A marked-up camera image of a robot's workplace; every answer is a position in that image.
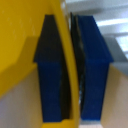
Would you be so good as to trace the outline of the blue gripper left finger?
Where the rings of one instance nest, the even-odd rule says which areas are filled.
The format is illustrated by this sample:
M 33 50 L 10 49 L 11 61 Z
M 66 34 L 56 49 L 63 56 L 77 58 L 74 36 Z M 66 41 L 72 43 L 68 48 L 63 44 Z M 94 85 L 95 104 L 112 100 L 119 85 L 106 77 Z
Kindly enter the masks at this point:
M 71 94 L 60 35 L 53 15 L 46 15 L 34 61 L 38 65 L 44 122 L 69 118 Z

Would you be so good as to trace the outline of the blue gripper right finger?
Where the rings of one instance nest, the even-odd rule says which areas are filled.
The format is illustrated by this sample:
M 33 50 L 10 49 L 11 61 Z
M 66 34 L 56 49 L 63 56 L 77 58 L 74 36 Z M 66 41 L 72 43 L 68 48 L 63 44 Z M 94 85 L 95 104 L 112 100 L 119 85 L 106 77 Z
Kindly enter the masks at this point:
M 81 118 L 99 121 L 109 64 L 113 58 L 92 16 L 71 15 Z

